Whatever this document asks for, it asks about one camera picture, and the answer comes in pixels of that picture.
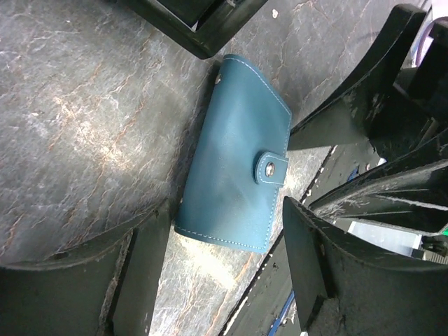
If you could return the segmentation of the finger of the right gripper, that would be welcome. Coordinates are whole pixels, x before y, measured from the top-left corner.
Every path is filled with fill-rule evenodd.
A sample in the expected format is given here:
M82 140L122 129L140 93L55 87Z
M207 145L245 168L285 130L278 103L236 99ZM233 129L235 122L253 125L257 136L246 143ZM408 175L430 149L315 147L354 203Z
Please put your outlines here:
M289 148L369 141L406 154L436 140L447 148L447 18L400 4L339 87L290 133Z
M386 163L338 186L309 208L326 220L349 218L423 235L447 229L447 139L384 153Z

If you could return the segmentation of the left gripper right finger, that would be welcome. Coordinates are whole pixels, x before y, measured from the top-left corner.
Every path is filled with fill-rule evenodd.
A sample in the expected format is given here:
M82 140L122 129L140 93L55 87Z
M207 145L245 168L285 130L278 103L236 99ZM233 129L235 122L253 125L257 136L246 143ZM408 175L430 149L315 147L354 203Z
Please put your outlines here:
M446 335L447 267L346 233L290 197L283 232L309 335Z

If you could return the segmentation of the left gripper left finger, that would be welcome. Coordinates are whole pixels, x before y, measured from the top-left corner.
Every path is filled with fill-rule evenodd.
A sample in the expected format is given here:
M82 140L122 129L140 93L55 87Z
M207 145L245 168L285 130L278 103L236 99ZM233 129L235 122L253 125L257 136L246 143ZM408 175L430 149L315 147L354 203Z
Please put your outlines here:
M147 335L169 203L41 262L1 268L2 335Z

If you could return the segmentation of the teal leather card holder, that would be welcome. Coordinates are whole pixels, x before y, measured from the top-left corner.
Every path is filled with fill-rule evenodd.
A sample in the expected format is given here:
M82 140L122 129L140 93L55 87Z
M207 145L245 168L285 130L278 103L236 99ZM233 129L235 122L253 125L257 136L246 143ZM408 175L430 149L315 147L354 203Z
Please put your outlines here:
M268 249L288 169L291 110L247 59L224 56L175 220L180 235Z

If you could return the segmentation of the black plastic tray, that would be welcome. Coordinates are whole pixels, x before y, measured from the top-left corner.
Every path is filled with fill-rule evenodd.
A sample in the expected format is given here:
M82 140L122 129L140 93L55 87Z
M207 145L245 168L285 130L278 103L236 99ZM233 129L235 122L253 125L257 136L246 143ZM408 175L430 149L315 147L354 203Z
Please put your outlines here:
M131 10L201 60L214 55L266 0L106 1Z

